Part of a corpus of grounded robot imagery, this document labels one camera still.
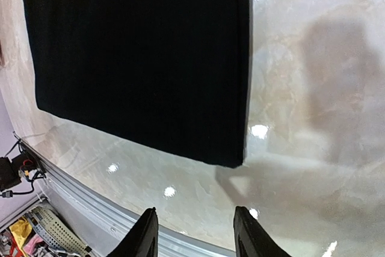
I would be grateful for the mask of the black t-shirt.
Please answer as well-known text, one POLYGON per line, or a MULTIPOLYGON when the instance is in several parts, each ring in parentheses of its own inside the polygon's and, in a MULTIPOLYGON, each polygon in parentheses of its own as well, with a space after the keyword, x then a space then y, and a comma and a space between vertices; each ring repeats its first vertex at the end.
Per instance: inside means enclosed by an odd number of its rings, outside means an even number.
POLYGON ((252 0, 23 0, 40 110, 163 152, 245 158, 252 0))

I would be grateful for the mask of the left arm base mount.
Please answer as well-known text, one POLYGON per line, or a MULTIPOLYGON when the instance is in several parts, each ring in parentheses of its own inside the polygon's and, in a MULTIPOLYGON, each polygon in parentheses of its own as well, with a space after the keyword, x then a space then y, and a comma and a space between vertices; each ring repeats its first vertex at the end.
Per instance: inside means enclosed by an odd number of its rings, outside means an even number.
POLYGON ((26 144, 18 139, 12 148, 1 157, 1 198, 25 196, 35 192, 35 183, 46 179, 46 170, 41 159, 26 144), (14 191, 23 181, 29 184, 27 191, 14 191))

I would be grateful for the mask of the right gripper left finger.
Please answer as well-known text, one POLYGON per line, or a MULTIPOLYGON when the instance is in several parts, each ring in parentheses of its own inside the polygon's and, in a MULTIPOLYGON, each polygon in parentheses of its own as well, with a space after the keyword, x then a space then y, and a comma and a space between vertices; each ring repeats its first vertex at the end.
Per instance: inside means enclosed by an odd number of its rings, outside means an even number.
POLYGON ((148 208, 112 251, 112 257, 157 257, 158 231, 156 208, 148 208))

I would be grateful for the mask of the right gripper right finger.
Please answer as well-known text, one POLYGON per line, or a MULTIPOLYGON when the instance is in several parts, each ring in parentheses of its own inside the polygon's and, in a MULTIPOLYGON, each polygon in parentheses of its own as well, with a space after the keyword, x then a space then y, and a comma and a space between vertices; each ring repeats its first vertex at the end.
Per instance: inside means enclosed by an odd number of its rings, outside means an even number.
POLYGON ((235 208, 233 219, 236 256, 291 257, 279 247, 244 206, 235 208))

